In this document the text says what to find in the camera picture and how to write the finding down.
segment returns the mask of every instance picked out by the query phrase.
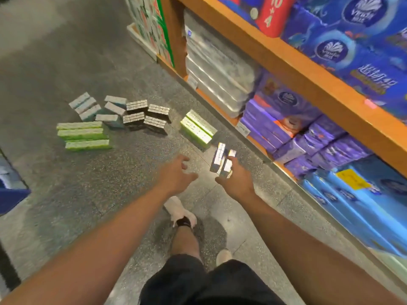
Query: speckled gray floor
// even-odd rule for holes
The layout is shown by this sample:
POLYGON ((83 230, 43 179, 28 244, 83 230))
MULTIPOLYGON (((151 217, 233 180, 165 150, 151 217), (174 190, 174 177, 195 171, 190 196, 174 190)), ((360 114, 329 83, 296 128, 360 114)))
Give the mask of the speckled gray floor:
MULTIPOLYGON (((287 304, 302 304, 243 209, 209 172, 212 147, 202 153, 178 130, 190 108, 220 131, 252 171, 257 192, 282 214, 397 287, 264 165, 240 140, 137 46, 126 31, 124 0, 13 0, 0 6, 0 147, 33 193, 0 218, 0 240, 20 277, 37 271, 98 221, 109 217, 153 182, 153 172, 178 152, 200 174, 181 195, 199 218, 196 234, 205 265, 227 246, 287 304), (176 112, 168 137, 111 132, 114 149, 68 153, 56 136, 58 122, 77 121, 67 103, 88 91, 147 99, 176 112)), ((107 304, 136 304, 144 282, 164 264, 173 230, 160 211, 125 268, 107 304)))

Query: forearm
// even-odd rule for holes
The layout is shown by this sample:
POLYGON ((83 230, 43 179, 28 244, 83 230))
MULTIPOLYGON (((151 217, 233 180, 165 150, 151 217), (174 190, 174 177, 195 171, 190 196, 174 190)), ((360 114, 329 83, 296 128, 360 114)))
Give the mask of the forearm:
POLYGON ((168 194, 154 188, 82 236, 2 305, 99 305, 109 296, 168 194))
POLYGON ((257 195, 239 201, 307 304, 402 304, 364 270, 269 207, 257 195))

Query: black shorts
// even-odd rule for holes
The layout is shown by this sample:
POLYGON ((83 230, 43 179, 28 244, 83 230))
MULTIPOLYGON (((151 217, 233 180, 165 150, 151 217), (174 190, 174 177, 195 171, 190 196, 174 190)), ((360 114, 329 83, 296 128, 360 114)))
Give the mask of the black shorts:
POLYGON ((140 293, 141 305, 214 303, 215 299, 284 304, 247 264, 230 260, 207 273, 202 262, 189 255, 170 257, 140 293))

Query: yellow price tag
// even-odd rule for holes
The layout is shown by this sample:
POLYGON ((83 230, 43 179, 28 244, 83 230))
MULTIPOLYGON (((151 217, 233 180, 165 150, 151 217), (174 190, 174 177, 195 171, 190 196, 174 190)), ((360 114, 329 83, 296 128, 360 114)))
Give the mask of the yellow price tag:
POLYGON ((348 184, 352 189, 364 189, 372 187, 368 182, 362 179, 358 174, 352 169, 346 169, 336 173, 336 176, 348 184))

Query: white plastic-wrapped package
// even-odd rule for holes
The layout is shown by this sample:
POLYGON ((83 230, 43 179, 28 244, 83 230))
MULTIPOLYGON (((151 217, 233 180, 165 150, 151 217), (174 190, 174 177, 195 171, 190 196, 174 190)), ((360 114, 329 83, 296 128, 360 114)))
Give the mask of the white plastic-wrapped package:
POLYGON ((228 116, 230 116, 231 118, 235 118, 238 117, 243 111, 245 102, 243 102, 241 107, 237 105, 231 107, 226 102, 224 102, 224 100, 216 93, 216 90, 211 89, 211 87, 207 86, 203 82, 203 80, 208 81, 210 80, 210 78, 205 77, 207 76, 206 73, 202 71, 198 66, 193 64, 191 62, 191 59, 188 59, 188 57, 186 63, 186 72, 189 76, 196 80, 196 82, 198 83, 197 87, 201 89, 201 91, 204 92, 207 96, 209 96, 211 100, 213 100, 228 116))
POLYGON ((209 63, 203 61, 201 57, 191 50, 189 50, 186 58, 186 66, 196 74, 201 71, 204 72, 205 75, 198 78, 200 78, 208 87, 215 90, 223 101, 227 102, 230 106, 238 107, 240 109, 240 107, 242 107, 242 105, 254 95, 253 92, 247 94, 240 88, 231 84, 224 75, 219 74, 219 71, 209 63))
POLYGON ((260 66, 191 11, 185 10, 184 21, 188 52, 199 55, 242 92, 251 93, 260 66))

